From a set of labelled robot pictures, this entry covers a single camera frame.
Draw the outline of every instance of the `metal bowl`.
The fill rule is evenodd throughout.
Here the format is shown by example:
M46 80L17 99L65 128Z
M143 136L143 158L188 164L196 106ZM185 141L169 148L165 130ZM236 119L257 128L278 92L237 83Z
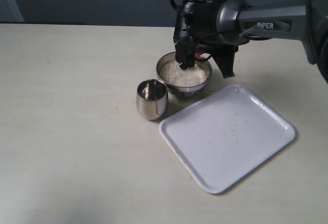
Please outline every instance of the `metal bowl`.
M203 89L207 85L207 83L209 82L209 80L211 78L211 75L212 75L211 64L208 61L196 62L196 64L205 71L205 74L207 77L205 82L203 82L199 85L196 85L196 86L192 86L192 87L179 87L179 86L175 86L170 83L167 83L165 80L163 80L161 78L160 71L162 70L163 66L170 61L176 61L175 60L175 52L170 52L170 53L162 56L158 60L157 65L156 65L156 72L157 72L158 79L161 80L162 82L164 82L166 84L169 92L176 96L192 96L192 95L200 92L200 90Z

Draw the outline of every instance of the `white tray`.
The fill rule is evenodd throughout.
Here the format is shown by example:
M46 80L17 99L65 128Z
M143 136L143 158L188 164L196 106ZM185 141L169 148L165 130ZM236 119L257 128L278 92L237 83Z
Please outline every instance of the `white tray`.
M291 124L231 85L166 118L159 132L209 193L220 193L292 141Z

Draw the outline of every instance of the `white table surface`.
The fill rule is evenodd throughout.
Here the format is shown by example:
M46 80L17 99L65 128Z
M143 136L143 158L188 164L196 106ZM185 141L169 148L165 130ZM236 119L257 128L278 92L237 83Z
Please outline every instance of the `white table surface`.
M328 86L302 44L240 47L193 100L242 84L297 130L221 195L203 191L136 110L172 28L0 25L0 223L326 223Z

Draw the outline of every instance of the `stainless steel cup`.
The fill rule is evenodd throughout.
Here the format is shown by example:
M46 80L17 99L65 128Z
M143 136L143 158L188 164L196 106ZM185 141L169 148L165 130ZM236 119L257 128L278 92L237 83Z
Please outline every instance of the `stainless steel cup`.
M163 82L149 79L141 82L137 88L137 108L148 120L163 116L169 103L168 91Z

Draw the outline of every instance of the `rice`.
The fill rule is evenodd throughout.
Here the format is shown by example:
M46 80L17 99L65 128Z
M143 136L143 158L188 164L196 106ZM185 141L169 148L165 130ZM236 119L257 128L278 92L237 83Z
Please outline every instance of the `rice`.
M178 87L192 87L202 84L207 76L199 65L182 70L176 60L167 62L160 71L160 77L168 84Z

